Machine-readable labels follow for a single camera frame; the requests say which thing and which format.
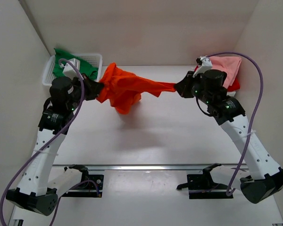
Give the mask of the orange t shirt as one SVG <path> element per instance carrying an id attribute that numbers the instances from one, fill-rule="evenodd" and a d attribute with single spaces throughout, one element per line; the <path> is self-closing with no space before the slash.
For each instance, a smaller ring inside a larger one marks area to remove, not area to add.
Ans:
<path id="1" fill-rule="evenodd" d="M 159 82 L 124 71 L 111 63 L 100 79 L 104 84 L 97 100 L 104 103 L 109 100 L 110 106 L 119 114 L 128 114 L 131 107 L 138 103 L 144 92 L 159 97 L 162 92 L 175 92 L 174 83 Z"/>

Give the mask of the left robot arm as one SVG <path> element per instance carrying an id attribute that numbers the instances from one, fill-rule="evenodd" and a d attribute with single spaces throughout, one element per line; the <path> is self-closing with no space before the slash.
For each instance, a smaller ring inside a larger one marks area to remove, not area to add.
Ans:
<path id="1" fill-rule="evenodd" d="M 83 165 L 66 167 L 63 174 L 51 181 L 49 176 L 83 101 L 96 99 L 103 88 L 103 83 L 88 78 L 80 81 L 79 78 L 59 77 L 52 81 L 50 97 L 44 103 L 38 125 L 33 159 L 23 170 L 17 187 L 7 191 L 5 198 L 8 201 L 22 209 L 49 216 L 66 192 L 88 185 L 89 173 Z"/>

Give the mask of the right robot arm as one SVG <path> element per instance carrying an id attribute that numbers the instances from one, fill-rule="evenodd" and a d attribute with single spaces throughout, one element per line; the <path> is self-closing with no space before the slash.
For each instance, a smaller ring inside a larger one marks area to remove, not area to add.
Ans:
<path id="1" fill-rule="evenodd" d="M 230 137 L 249 170 L 239 171 L 232 181 L 235 169 L 215 163 L 204 168 L 195 183 L 202 182 L 210 189 L 217 184 L 230 186 L 240 190 L 248 201 L 257 204 L 282 190 L 283 168 L 267 152 L 255 132 L 249 129 L 249 120 L 239 101 L 227 95 L 223 87 L 226 77 L 226 72 L 216 69 L 199 74 L 189 71 L 174 88 L 181 97 L 195 97 L 207 105 L 207 115 L 213 117 Z"/>

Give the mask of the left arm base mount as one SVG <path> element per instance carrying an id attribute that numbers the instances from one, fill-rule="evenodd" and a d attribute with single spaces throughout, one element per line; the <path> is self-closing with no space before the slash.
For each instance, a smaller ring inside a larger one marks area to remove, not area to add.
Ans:
<path id="1" fill-rule="evenodd" d="M 86 166 L 71 165 L 64 167 L 64 172 L 79 170 L 82 173 L 79 185 L 67 191 L 62 197 L 101 198 L 104 184 L 104 175 L 91 172 Z"/>

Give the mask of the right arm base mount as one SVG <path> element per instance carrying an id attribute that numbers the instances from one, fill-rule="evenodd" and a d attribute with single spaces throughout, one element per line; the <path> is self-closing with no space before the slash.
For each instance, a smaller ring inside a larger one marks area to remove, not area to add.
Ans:
<path id="1" fill-rule="evenodd" d="M 227 196 L 227 186 L 224 184 L 215 183 L 210 175 L 211 171 L 219 166 L 219 163 L 214 163 L 201 170 L 201 174 L 188 174 L 187 182 L 179 184 L 177 191 L 187 188 L 189 199 L 233 199 L 233 195 Z"/>

